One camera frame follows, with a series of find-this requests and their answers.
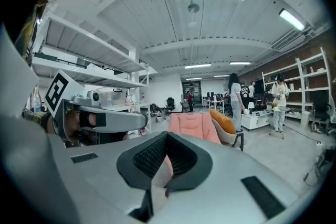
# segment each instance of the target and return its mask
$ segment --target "gray floor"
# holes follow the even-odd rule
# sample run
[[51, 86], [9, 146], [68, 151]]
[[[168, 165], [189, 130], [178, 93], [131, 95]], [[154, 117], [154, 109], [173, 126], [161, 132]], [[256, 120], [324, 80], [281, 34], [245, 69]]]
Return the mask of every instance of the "gray floor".
[[[206, 111], [208, 111], [206, 108], [194, 109], [194, 113]], [[153, 123], [152, 131], [168, 131], [169, 121], [170, 116], [161, 123]], [[335, 139], [330, 136], [311, 133], [308, 129], [303, 130], [299, 121], [286, 118], [285, 126], [312, 139], [320, 140], [324, 146], [330, 147], [336, 144]], [[271, 129], [268, 126], [249, 132], [245, 130], [244, 137], [247, 144], [244, 145], [244, 153], [273, 170], [287, 181], [299, 195], [303, 195], [311, 188], [303, 181], [303, 178], [315, 163], [318, 148], [316, 141], [310, 140], [288, 127], [283, 128], [284, 140], [280, 138], [279, 133], [270, 136]], [[317, 179], [312, 175], [306, 181], [308, 184], [314, 185]]]

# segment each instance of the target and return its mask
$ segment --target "cable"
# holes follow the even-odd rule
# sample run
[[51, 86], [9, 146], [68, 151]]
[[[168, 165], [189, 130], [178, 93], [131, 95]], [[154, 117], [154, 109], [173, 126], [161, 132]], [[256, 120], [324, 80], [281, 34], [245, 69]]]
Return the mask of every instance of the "cable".
[[[292, 128], [286, 126], [286, 125], [285, 125], [285, 127], [287, 127], [288, 129], [291, 129], [291, 130], [297, 132], [298, 134], [301, 134], [300, 132], [298, 132], [298, 131], [296, 131], [296, 130], [294, 130], [294, 129], [292, 129]], [[310, 139], [310, 140], [313, 140], [313, 141], [316, 141], [316, 142], [320, 142], [320, 143], [321, 143], [320, 140], [316, 140], [316, 139], [310, 138], [310, 137], [308, 137], [308, 136], [306, 136], [306, 135], [304, 135], [304, 134], [301, 134], [301, 135], [305, 136], [306, 138], [308, 138], [308, 139]]]

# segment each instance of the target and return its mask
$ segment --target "pink cushion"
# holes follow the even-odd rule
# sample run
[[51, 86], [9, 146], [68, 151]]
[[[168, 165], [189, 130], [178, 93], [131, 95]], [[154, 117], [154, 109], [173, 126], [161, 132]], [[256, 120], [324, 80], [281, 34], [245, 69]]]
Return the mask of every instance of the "pink cushion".
[[[212, 123], [212, 118], [209, 112], [196, 114], [173, 113], [171, 114], [169, 132], [191, 135], [220, 144], [216, 128]], [[167, 156], [165, 161], [169, 165], [171, 175], [173, 175], [173, 168]]]

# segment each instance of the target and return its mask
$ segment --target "air vent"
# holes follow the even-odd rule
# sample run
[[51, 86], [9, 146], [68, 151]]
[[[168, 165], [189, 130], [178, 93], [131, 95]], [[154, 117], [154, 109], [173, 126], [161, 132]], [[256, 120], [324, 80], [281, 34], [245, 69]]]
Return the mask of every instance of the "air vent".
[[285, 52], [304, 42], [305, 38], [306, 37], [304, 35], [297, 32], [296, 30], [291, 30], [279, 40], [277, 40], [272, 45], [272, 49], [279, 52]]
[[73, 163], [82, 163], [94, 158], [98, 158], [98, 156], [95, 153], [89, 153], [85, 155], [71, 157], [71, 160], [73, 161]]

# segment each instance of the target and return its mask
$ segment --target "black office chair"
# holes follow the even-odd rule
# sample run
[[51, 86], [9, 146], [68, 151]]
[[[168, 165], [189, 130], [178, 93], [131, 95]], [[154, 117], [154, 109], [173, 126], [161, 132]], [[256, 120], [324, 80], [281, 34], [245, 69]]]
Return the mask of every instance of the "black office chair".
[[329, 100], [328, 94], [326, 92], [320, 91], [312, 94], [313, 98], [313, 108], [314, 108], [314, 121], [319, 122], [320, 124], [325, 124], [325, 133], [328, 133], [328, 128], [330, 124], [330, 115], [329, 115]]
[[167, 99], [167, 109], [170, 110], [170, 113], [175, 109], [175, 100], [172, 97]]

